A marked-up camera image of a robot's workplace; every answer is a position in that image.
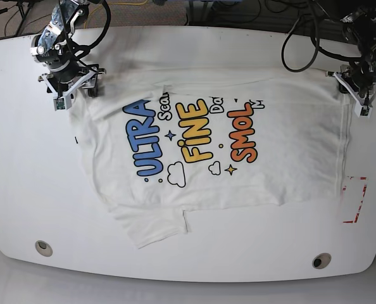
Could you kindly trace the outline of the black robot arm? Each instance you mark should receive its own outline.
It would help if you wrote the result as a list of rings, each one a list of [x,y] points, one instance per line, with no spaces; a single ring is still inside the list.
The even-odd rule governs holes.
[[[38,81],[45,82],[48,93],[54,94],[56,99],[62,98],[83,76],[99,73],[98,64],[88,65],[82,61],[92,48],[77,44],[72,39],[75,28],[88,18],[90,3],[58,1],[50,22],[31,43],[30,54],[33,59],[49,70]]]
[[[376,83],[376,1],[338,1],[344,32],[357,44],[360,59],[351,60],[353,87],[364,96]]]

